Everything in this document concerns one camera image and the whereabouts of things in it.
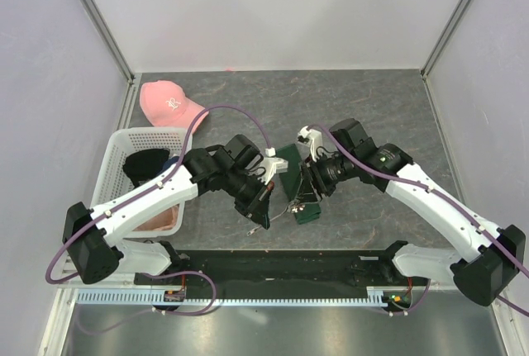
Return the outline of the silver spoon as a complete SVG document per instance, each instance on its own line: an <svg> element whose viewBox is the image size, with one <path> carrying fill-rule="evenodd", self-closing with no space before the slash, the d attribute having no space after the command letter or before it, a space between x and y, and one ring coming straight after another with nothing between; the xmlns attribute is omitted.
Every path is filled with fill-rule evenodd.
<svg viewBox="0 0 529 356"><path fill-rule="evenodd" d="M285 215L286 213L298 213L300 211L303 211L305 209L305 204L302 204L302 203L296 203L296 202L290 202L284 209L282 212L280 212L278 215L272 217L269 221L272 222L272 221L275 221L277 220L278 218L280 218L281 216ZM249 230L246 235L247 236L252 236L254 233L256 233L257 231L261 230L262 229L262 226L256 226L255 228Z"/></svg>

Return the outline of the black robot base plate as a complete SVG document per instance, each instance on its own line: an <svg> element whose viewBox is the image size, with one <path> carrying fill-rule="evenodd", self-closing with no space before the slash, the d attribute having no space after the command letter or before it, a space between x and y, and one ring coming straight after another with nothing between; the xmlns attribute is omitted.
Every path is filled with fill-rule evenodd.
<svg viewBox="0 0 529 356"><path fill-rule="evenodd" d="M185 250L177 252L164 242L169 266L157 273L154 282L182 273L191 283L191 272L208 275L218 286L233 281L279 282L308 280L343 282L352 287L408 287L427 283L425 278L408 278L394 266L392 257L402 241L384 250Z"/></svg>

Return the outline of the dark green cloth napkin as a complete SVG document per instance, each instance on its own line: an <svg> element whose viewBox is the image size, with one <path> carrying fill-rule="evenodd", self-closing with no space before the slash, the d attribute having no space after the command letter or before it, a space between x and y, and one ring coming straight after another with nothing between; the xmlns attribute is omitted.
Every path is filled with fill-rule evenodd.
<svg viewBox="0 0 529 356"><path fill-rule="evenodd" d="M299 225L317 220L322 209L319 198L310 181L303 176L302 157L295 144L285 145L276 150L276 156L288 162L288 169L279 174L279 181L288 199L285 213L293 214Z"/></svg>

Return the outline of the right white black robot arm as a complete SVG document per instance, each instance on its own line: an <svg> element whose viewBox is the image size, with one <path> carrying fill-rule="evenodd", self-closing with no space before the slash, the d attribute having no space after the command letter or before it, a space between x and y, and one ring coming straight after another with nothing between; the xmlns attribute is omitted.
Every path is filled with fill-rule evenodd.
<svg viewBox="0 0 529 356"><path fill-rule="evenodd" d="M431 179L394 144L376 145L355 119L327 129L303 127L298 142L309 150L300 164L313 199L330 197L353 178L376 187L417 213L449 243L448 249L418 247L406 241L379 263L380 278L398 284L421 277L453 284L469 300L490 306L524 266L526 236L514 225L501 227L475 213Z"/></svg>

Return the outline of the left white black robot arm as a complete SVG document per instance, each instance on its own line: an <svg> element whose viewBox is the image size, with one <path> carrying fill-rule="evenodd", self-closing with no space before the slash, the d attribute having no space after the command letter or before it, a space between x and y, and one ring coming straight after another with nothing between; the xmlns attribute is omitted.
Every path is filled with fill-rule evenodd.
<svg viewBox="0 0 529 356"><path fill-rule="evenodd" d="M287 168L274 149L260 153L244 135L226 145L191 149L160 175L135 190L88 209L79 202L67 211L64 246L83 283L108 278L126 263L131 271L154 275L163 284L179 280L181 264L159 244L125 245L138 226L172 206L223 191L246 219L268 229L273 176Z"/></svg>

